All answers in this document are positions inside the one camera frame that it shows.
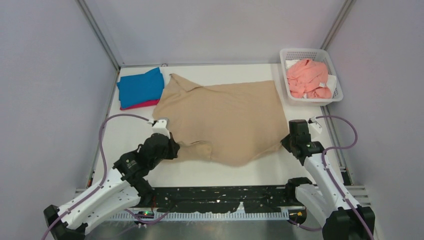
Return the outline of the beige t shirt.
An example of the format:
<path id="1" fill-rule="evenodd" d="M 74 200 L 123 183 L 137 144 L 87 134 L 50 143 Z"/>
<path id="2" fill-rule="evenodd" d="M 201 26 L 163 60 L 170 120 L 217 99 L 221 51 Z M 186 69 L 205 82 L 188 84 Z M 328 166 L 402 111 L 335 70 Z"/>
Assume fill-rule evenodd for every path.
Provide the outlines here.
<path id="1" fill-rule="evenodd" d="M 168 119 L 178 161 L 244 166 L 277 152 L 289 133 L 272 80 L 202 86 L 173 73 L 152 115 Z"/>

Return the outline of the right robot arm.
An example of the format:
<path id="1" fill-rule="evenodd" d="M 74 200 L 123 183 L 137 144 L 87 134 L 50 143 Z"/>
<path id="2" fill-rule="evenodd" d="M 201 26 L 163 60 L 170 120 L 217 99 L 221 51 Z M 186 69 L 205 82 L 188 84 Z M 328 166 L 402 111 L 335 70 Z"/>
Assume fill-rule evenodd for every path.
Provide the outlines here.
<path id="1" fill-rule="evenodd" d="M 285 198 L 291 205 L 302 204 L 320 225 L 325 240 L 373 240 L 375 214 L 361 206 L 327 160 L 329 148 L 313 141 L 309 127 L 318 117 L 295 119 L 288 123 L 289 134 L 281 145 L 309 172 L 307 177 L 291 178 L 285 185 Z"/>

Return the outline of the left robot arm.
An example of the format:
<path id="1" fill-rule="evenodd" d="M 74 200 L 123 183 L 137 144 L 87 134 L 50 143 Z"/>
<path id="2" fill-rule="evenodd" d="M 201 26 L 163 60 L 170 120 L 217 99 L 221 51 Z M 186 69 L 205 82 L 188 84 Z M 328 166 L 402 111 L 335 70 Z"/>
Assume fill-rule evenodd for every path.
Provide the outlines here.
<path id="1" fill-rule="evenodd" d="M 153 133 L 83 193 L 61 206 L 45 208 L 48 233 L 55 240 L 83 240 L 114 214 L 137 205 L 148 207 L 155 191 L 145 176 L 161 161 L 175 159 L 179 149 L 172 134 Z"/>

